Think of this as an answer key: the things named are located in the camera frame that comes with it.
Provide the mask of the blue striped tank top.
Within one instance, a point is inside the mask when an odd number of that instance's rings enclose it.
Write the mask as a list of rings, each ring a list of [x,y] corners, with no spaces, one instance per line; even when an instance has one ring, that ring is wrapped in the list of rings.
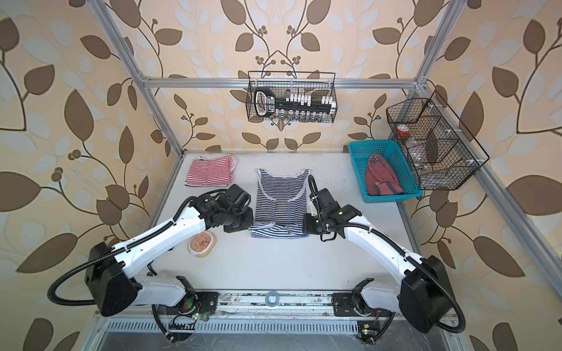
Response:
[[[287,176],[272,175],[265,169],[257,169],[256,173],[258,190],[250,235],[268,239],[306,238],[302,227],[310,171],[304,169]]]

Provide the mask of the maroon tank top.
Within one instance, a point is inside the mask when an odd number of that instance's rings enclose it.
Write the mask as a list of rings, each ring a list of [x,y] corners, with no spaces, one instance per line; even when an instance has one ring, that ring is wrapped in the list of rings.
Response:
[[[373,154],[367,162],[365,172],[367,194],[369,196],[402,195],[397,175],[390,164],[380,154]]]

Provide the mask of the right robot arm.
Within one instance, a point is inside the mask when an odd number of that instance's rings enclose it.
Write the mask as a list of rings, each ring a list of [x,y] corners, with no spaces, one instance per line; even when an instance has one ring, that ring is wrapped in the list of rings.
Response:
[[[434,255],[423,257],[399,245],[378,230],[358,209],[340,206],[328,189],[320,190],[309,176],[310,200],[316,210],[307,213],[303,231],[330,242],[341,237],[363,248],[395,279],[398,290],[384,306],[392,315],[401,313],[412,327],[428,333],[438,327],[449,333],[466,329],[465,314],[455,294],[444,264]]]

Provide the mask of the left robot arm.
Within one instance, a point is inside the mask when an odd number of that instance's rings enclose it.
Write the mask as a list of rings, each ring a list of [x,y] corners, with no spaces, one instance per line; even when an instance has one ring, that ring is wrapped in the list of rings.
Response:
[[[156,227],[109,247],[93,247],[89,260],[58,278],[48,289],[48,300],[67,307],[96,306],[104,317],[119,314],[131,306],[149,306],[153,314],[168,307],[192,317],[203,304],[184,276],[142,275],[162,254],[176,245],[222,227],[226,233],[247,230],[253,223],[251,196],[234,184],[226,190],[214,190],[188,197],[171,219]],[[78,273],[85,273],[90,300],[70,300],[58,296],[58,288]]]

